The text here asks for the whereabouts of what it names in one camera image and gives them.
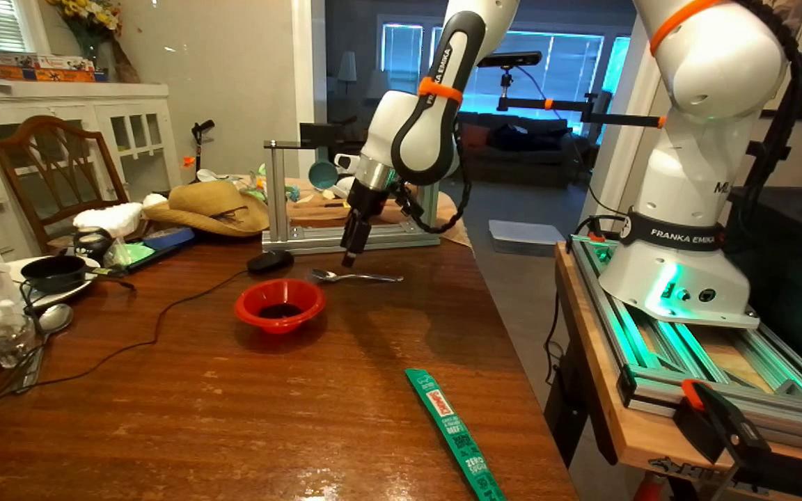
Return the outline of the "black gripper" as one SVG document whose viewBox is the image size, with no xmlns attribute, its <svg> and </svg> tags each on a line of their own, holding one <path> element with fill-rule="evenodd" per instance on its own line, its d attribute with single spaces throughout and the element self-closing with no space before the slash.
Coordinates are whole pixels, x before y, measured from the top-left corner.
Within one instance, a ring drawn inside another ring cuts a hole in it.
<svg viewBox="0 0 802 501">
<path fill-rule="evenodd" d="M 349 210 L 345 230 L 342 230 L 342 258 L 341 258 L 342 266 L 353 266 L 353 262 L 367 254 L 366 242 L 367 242 L 373 219 L 384 209 L 384 191 L 370 190 L 366 183 L 353 183 L 349 191 L 349 206 L 352 210 Z"/>
</svg>

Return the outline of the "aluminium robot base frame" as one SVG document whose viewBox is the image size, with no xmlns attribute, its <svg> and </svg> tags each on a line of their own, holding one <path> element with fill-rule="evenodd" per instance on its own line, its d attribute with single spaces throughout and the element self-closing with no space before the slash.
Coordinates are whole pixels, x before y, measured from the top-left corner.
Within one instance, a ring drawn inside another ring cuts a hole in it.
<svg viewBox="0 0 802 501">
<path fill-rule="evenodd" d="M 699 377 L 732 400 L 778 454 L 802 458 L 802 358 L 767 325 L 669 323 L 600 287 L 610 242 L 572 236 L 558 248 L 558 283 L 580 347 L 585 400 L 617 461 L 711 469 L 674 429 L 681 384 Z"/>
</svg>

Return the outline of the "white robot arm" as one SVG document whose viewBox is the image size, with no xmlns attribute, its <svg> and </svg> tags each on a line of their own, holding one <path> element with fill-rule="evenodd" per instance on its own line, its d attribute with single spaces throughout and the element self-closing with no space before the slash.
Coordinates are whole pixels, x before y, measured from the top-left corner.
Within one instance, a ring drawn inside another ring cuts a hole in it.
<svg viewBox="0 0 802 501">
<path fill-rule="evenodd" d="M 771 7 L 750 0 L 632 2 L 671 108 L 600 283 L 661 319 L 753 329 L 750 280 L 722 251 L 718 213 L 750 127 L 786 74 L 786 32 Z M 462 92 L 516 10 L 519 0 L 449 0 L 437 55 L 419 89 L 380 101 L 349 191 L 345 262 L 366 251 L 388 201 L 456 170 Z"/>
</svg>

